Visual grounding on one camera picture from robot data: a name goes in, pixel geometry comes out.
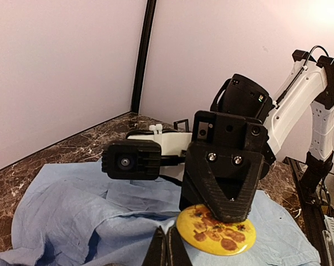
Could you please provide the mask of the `light blue shirt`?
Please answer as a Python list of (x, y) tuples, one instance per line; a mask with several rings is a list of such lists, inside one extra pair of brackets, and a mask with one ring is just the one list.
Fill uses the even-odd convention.
[[(97, 162), (44, 165), (12, 222), (13, 248), (0, 265), (141, 265), (157, 228), (179, 213), (180, 187), (113, 180)], [(193, 265), (319, 265), (318, 251), (291, 215), (257, 191), (249, 219), (257, 239), (239, 255), (222, 257), (186, 245)]]

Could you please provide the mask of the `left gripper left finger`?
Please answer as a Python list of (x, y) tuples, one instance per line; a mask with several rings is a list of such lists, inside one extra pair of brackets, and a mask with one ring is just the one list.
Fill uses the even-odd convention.
[(158, 227), (151, 239), (148, 251), (142, 266), (166, 265), (166, 235), (161, 227)]

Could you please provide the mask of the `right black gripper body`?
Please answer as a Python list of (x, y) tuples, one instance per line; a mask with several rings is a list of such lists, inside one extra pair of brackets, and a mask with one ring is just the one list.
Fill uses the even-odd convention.
[(225, 223), (248, 217), (258, 182), (274, 160), (264, 127), (271, 104), (263, 87), (234, 74), (217, 92), (210, 109), (195, 113), (181, 210), (203, 204)]

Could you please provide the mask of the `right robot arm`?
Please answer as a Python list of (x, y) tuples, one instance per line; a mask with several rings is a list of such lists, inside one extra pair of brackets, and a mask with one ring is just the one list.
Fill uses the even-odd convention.
[(194, 116), (186, 150), (179, 207), (203, 204), (218, 221), (244, 221), (258, 183), (276, 161), (305, 112), (312, 116), (311, 142), (301, 187), (314, 193), (333, 166), (334, 58), (292, 53), (293, 67), (275, 95), (234, 74), (208, 111)]

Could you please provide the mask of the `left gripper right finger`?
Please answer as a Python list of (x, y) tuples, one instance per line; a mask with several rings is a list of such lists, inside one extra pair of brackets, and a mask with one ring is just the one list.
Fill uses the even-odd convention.
[(192, 266), (176, 226), (170, 227), (167, 232), (167, 265)]

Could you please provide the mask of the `black brooch holder stand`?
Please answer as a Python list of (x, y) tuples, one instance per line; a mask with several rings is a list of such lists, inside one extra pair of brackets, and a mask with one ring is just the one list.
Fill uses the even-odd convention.
[(190, 132), (189, 119), (181, 119), (174, 121), (173, 130), (178, 132)]

